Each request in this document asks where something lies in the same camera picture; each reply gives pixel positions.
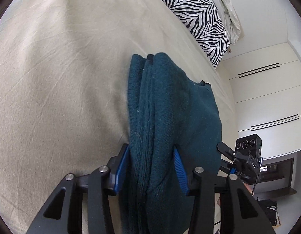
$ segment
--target silver screw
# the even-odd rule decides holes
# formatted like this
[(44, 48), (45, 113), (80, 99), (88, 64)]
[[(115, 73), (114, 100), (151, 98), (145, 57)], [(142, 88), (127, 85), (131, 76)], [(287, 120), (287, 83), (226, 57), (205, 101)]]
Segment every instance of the silver screw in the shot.
[(197, 166), (196, 168), (195, 168), (195, 172), (197, 172), (197, 173), (203, 173), (203, 168), (202, 167), (200, 167), (200, 166)]
[(238, 179), (238, 177), (237, 177), (236, 174), (230, 174), (230, 175), (229, 175), (229, 178), (230, 178), (231, 180), (237, 180), (237, 179)]
[(74, 174), (71, 174), (71, 173), (69, 173), (65, 176), (66, 180), (72, 180), (73, 178), (74, 178)]
[(106, 165), (102, 165), (100, 168), (99, 168), (99, 171), (104, 173), (104, 172), (107, 172), (108, 171), (108, 167)]

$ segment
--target zebra stripe pattern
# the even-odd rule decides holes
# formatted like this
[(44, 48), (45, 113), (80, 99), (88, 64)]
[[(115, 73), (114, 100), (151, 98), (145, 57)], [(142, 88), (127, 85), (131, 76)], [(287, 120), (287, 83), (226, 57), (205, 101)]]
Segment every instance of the zebra stripe pattern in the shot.
[(230, 46), (212, 0), (162, 0), (185, 24), (216, 68)]

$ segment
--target beige bed sheet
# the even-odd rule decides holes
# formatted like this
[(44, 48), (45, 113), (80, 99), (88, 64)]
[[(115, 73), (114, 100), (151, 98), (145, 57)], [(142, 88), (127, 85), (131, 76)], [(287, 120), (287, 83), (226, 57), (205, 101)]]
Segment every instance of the beige bed sheet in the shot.
[(65, 174), (90, 173), (128, 142), (131, 56), (158, 52), (211, 83), (233, 147), (229, 83), (161, 0), (14, 0), (0, 21), (0, 214), (14, 234)]

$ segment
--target white drawer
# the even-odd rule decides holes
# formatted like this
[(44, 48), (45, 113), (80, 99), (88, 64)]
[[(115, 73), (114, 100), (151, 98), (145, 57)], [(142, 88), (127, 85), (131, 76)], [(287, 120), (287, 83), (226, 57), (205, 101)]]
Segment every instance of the white drawer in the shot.
[(301, 150), (301, 116), (259, 130), (240, 131), (239, 137), (256, 133), (262, 139), (261, 156), (265, 159)]
[(230, 79), (235, 103), (301, 85), (301, 62), (274, 66), (255, 74)]
[(265, 67), (271, 64), (285, 64), (296, 61), (298, 57), (288, 43), (262, 48), (222, 61), (229, 73), (229, 78), (250, 70)]
[(239, 131), (301, 116), (301, 86), (235, 104)]

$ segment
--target teal sweater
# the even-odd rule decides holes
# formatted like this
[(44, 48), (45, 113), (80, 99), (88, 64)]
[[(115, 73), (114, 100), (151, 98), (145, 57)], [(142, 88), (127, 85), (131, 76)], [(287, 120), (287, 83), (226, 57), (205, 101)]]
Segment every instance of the teal sweater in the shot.
[(164, 53), (132, 56), (128, 79), (129, 172), (120, 194), (124, 234), (182, 234), (193, 198), (182, 194), (173, 165), (178, 144), (216, 173), (219, 112), (208, 83), (194, 83)]

